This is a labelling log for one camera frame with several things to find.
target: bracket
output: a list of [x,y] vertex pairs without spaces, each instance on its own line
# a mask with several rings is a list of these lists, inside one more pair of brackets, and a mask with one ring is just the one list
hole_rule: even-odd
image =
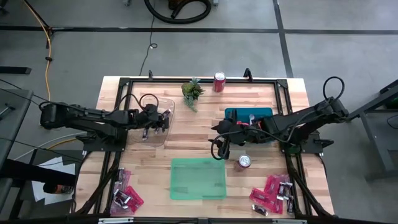
[[253,76],[251,75],[251,71],[249,68],[246,68],[243,74],[244,78],[249,78],[249,82],[253,82]]
[[130,81],[130,78],[120,78],[119,79],[119,87],[123,87],[126,84],[128,84]]
[[149,70],[149,71],[148,71],[148,80],[149,80],[149,81],[152,81],[153,79],[154,79],[154,74],[152,74],[152,71]]
[[[120,131],[122,136],[127,136],[127,131],[123,130]],[[88,142],[83,142],[83,150],[84,151],[100,151],[100,152],[123,152],[124,148],[126,147],[126,143],[123,141],[119,142],[114,142],[114,143],[109,143],[105,144],[104,139],[101,139],[99,137],[95,137],[94,140]]]
[[306,154],[321,154],[323,148],[333,144],[333,140],[320,139],[319,131],[314,131],[308,137],[308,140],[301,145],[301,152]]
[[287,84],[287,80],[286,79],[277,79],[276,82],[278,84],[280,84],[284,88],[288,88],[289,87],[289,85]]

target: teal tray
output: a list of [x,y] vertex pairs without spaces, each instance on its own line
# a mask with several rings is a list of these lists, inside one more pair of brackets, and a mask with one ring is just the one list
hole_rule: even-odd
[[228,113],[232,112],[233,109],[236,109],[238,121],[242,121],[247,124],[249,123],[250,114],[253,114],[256,118],[272,116],[271,108],[226,108],[224,112],[225,118],[227,118]]
[[219,200],[226,197],[225,162],[213,158],[172,159],[170,198]]

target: can lid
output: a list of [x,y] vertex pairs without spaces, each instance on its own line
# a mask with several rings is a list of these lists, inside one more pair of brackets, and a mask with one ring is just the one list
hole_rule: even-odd
[[241,166],[248,167],[251,164],[251,159],[248,155],[242,155],[239,157],[239,163]]
[[223,72],[217,72],[216,75],[214,76],[217,80],[224,80],[225,79],[225,74]]

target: white paper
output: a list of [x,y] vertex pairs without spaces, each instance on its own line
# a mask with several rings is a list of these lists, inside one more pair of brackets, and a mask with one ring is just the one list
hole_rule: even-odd
[[[62,157],[57,157],[57,158],[51,159],[51,160],[49,160],[47,162],[39,164],[39,166],[47,165],[47,164],[54,164],[54,165],[43,166],[43,168],[45,167],[46,169],[57,170],[57,169],[59,169],[59,168],[61,168],[63,166]],[[41,183],[41,182],[38,182],[38,181],[32,181],[33,194],[35,196],[35,201],[36,202],[39,201],[39,200],[42,200],[45,197],[44,191],[43,191],[43,186],[44,186],[44,183]]]
[[[56,168],[54,170],[61,171],[61,172],[66,172],[68,174],[75,174],[75,165],[74,164],[69,164],[66,166],[62,166],[60,168]],[[44,205],[49,205],[51,203],[57,203],[57,202],[63,202],[66,200],[71,200],[72,199],[72,193],[70,194],[48,194],[44,193]]]

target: green plastic tray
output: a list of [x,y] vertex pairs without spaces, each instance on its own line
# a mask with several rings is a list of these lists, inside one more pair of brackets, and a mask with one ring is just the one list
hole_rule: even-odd
[[213,158],[172,159],[170,198],[218,200],[226,197],[225,162]]

